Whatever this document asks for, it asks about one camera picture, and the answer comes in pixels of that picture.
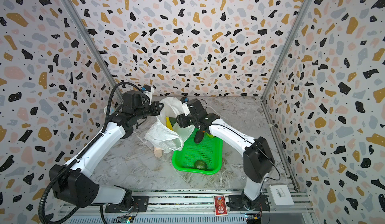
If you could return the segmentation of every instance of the yellow object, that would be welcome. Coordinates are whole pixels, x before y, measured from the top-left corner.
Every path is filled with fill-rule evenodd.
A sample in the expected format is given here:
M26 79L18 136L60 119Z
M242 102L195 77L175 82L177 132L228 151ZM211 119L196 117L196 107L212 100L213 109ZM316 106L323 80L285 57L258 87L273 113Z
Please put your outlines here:
M167 126L167 128L169 128L170 130L174 131L173 128L172 128L170 119L169 119L168 117L166 117L166 126Z
M210 138L214 138L214 135L210 135L209 133L206 132L206 135L209 136Z

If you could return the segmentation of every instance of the barcode label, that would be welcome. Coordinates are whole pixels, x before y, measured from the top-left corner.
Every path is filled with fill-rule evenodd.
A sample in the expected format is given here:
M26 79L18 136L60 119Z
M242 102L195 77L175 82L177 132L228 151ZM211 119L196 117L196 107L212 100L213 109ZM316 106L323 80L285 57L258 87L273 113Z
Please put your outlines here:
M276 191L277 191L277 194L278 194L278 196L279 196L280 198L286 197L286 195L285 195L285 193L283 192L282 189L276 189Z

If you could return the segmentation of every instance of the white box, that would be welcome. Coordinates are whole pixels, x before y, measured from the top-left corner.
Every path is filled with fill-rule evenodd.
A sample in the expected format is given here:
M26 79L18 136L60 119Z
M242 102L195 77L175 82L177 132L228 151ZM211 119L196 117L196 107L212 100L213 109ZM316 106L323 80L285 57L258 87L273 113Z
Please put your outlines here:
M287 208L294 205L287 185L270 185L267 187L272 208Z

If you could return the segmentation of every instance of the metal corner post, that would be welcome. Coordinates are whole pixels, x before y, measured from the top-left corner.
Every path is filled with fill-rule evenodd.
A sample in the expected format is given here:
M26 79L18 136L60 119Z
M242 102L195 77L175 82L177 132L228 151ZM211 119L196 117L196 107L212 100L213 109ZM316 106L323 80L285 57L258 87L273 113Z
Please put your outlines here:
M293 41L295 39L295 36L296 36L296 34L298 32L298 29L300 28L301 23L302 23L305 15L306 15L306 13L308 11L308 8L309 8L309 6L310 6L312 1L313 0L304 0L303 1L303 4L302 4L302 6L300 8L298 16L297 16L297 18L296 18L296 20L295 20L295 22L293 24L293 27L291 28L291 30L289 32L288 37L286 38L286 41L285 41L284 47L282 49L282 52L281 52L281 54L280 54L280 56L279 56L279 58L277 60L277 64L275 65L272 74L270 75L269 81L267 82L266 88L263 91L262 98L261 98L263 112L265 113L267 122L269 124L272 124L272 127L270 128L270 130L272 132L272 136L273 136L274 142L276 143L277 150L278 150L278 153L279 153L279 155L281 157L282 163L284 164L284 169L285 169L285 171L287 173L290 174L291 179L293 180L294 188L295 188L295 190L297 192L299 192L299 187L298 187L298 185L296 183L293 170L291 169L290 164L289 164L289 162L288 162L288 160L286 158L285 150L283 149L282 145L280 144L280 138L279 138L277 129L275 128L274 123L273 123L273 121L272 121L272 119L270 117L269 106L267 105L265 100L267 99L269 90L272 88L272 86L274 84L274 79L278 75L279 70L281 69L281 67L283 65L283 61L286 58L287 53L289 52L291 44L293 43Z
M269 77L269 81L267 82L266 88L263 91L262 100L266 99L268 92L274 83L274 78L278 75L278 72L279 72L280 68L282 67L283 60L286 58L286 55L289 52L291 44L293 43L293 41L295 39L295 36L298 32L298 29L301 26L301 22L302 22L303 18L305 17L311 2L312 2L312 0L303 0L301 8L298 12L298 16L295 19L293 27L291 28L289 35L286 38L285 43L283 44L283 49L282 49L280 56L278 57L277 64L274 66L272 74Z
M104 63L104 60L102 56L100 55L98 49L96 48L94 42L92 41L90 35L88 34L87 29L82 23L82 19L80 18L79 14L77 13L75 7L72 5L71 0L60 0L62 4L65 7L65 10L70 15L71 19L74 21L74 24L76 28L79 30L79 33L83 40L85 41L86 45L88 46L91 53L96 58L96 61L99 63L100 68L103 70L104 76L106 77L107 81L110 83L111 87L115 86L115 80L113 79L108 67ZM118 97L119 101L122 101L122 93L120 91L115 91L116 96Z

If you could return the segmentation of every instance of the green plastic basket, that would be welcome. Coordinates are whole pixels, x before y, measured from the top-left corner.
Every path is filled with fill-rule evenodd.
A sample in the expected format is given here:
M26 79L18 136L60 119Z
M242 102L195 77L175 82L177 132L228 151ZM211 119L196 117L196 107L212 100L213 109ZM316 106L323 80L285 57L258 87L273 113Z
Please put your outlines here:
M222 167L222 144L218 137L210 138L205 134L203 140L196 144L194 142L195 129L190 137L184 142L181 151L176 150L172 155L172 164L175 169L186 172L195 172L206 175L217 173ZM195 161L203 160L207 164L207 170L194 168Z

